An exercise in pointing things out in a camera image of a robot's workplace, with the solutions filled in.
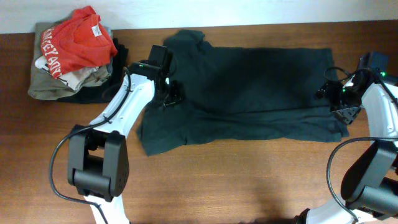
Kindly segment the dark green t-shirt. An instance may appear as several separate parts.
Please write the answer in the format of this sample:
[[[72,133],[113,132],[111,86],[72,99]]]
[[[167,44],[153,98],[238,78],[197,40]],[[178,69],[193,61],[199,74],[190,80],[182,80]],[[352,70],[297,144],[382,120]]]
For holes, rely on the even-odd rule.
[[[338,142],[349,134],[315,98],[333,65],[330,49],[214,47],[198,30],[164,45],[185,98],[146,108],[137,135],[149,156],[222,139]]]

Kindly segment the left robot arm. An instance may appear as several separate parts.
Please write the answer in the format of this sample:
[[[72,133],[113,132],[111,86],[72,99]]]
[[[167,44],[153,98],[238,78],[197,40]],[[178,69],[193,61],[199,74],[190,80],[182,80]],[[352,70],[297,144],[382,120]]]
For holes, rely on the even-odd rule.
[[[149,103],[165,107],[182,99],[164,62],[134,62],[124,74],[118,92],[91,128],[76,125],[77,134],[69,140],[68,182],[91,203],[96,223],[129,223],[122,198],[129,177],[128,134]]]

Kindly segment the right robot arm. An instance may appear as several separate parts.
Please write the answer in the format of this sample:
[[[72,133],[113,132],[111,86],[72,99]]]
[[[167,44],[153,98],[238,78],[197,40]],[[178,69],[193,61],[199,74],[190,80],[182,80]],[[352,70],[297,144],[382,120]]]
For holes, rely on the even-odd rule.
[[[362,68],[355,71],[341,94],[354,89],[358,89],[360,105],[367,112],[371,135],[337,145],[326,169],[331,169],[342,147],[360,141],[371,145],[346,172],[341,193],[335,194],[328,179],[332,199],[304,210],[293,218],[293,223],[366,223],[397,218],[397,181],[386,176],[389,170],[397,170],[397,87],[386,82],[384,72]]]

